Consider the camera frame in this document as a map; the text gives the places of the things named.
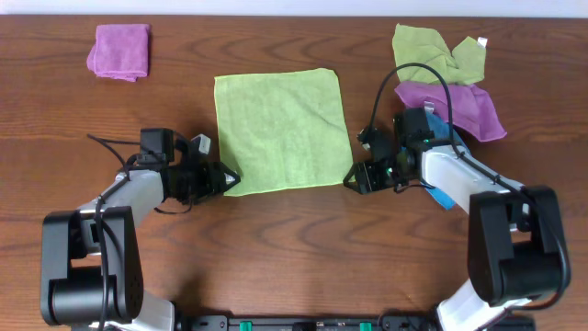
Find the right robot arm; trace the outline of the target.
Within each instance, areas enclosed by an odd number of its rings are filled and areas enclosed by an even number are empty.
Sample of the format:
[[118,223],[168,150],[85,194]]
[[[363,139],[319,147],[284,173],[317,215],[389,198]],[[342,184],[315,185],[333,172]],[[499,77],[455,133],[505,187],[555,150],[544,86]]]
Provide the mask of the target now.
[[468,280],[435,308],[438,330],[488,330],[514,311],[557,303],[571,265],[555,191],[502,177],[456,139],[434,132],[423,108],[393,119],[394,140],[372,124],[357,139],[370,151],[344,184],[360,194],[438,188],[469,216]]

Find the light green cloth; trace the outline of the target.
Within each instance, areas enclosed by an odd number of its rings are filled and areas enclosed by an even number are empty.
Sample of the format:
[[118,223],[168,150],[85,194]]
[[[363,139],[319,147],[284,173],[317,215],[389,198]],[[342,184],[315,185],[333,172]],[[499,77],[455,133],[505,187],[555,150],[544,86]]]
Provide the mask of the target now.
[[220,159],[229,197],[338,185],[353,163],[339,80],[318,68],[215,79]]

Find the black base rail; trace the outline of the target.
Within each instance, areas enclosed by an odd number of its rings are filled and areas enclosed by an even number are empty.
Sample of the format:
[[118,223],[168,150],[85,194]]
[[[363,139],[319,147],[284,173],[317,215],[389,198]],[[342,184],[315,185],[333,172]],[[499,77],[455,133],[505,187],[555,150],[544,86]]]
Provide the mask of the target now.
[[418,315],[388,315],[380,318],[294,318],[225,315],[183,317],[174,330],[182,331],[418,331],[440,330],[433,320]]

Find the blue cloth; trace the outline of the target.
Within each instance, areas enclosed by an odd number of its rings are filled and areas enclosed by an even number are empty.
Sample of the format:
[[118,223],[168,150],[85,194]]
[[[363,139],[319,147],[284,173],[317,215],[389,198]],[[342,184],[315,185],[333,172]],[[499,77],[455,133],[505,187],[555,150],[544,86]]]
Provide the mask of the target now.
[[[436,138],[446,139],[449,137],[449,126],[447,123],[443,122],[441,118],[437,117],[433,113],[427,113],[426,118],[429,128],[433,131]],[[469,152],[468,147],[456,131],[453,131],[453,138],[457,144],[463,145],[467,152]],[[456,205],[456,202],[453,201],[451,197],[440,188],[433,188],[432,185],[429,184],[427,191],[431,197],[446,211],[451,210]]]

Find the folded purple cloth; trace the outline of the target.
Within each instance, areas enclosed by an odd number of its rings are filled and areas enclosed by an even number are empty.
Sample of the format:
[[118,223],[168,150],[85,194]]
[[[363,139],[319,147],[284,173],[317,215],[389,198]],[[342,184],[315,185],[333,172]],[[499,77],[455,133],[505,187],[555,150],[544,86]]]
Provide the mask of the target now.
[[149,73],[148,24],[107,24],[96,27],[96,42],[87,68],[97,77],[136,82]]

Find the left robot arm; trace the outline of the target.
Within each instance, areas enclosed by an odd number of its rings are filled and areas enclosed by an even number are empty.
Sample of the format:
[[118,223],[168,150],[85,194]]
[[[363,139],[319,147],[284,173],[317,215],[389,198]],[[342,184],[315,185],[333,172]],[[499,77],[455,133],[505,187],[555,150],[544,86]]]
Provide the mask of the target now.
[[208,159],[209,137],[165,128],[141,130],[139,152],[114,182],[72,211],[42,223],[40,313],[47,325],[86,330],[201,330],[206,322],[144,289],[136,229],[161,204],[192,209],[241,178]]

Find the crumpled olive green cloth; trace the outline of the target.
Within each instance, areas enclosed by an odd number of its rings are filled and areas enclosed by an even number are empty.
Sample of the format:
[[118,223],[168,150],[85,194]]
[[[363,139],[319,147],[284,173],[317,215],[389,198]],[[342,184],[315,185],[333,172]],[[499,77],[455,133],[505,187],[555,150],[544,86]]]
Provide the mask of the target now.
[[450,50],[437,30],[398,24],[391,45],[397,66],[425,64],[448,85],[469,86],[485,78],[486,48],[472,37]]

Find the crumpled purple cloth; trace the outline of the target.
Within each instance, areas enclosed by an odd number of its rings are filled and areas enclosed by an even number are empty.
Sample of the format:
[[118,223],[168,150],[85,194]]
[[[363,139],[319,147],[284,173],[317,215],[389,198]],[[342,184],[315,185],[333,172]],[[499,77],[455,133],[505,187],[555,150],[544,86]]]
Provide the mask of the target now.
[[[507,135],[499,121],[490,95],[475,86],[448,86],[452,103],[453,124],[486,143]],[[396,94],[409,108],[424,108],[448,123],[449,105],[442,85],[405,81],[395,88]]]

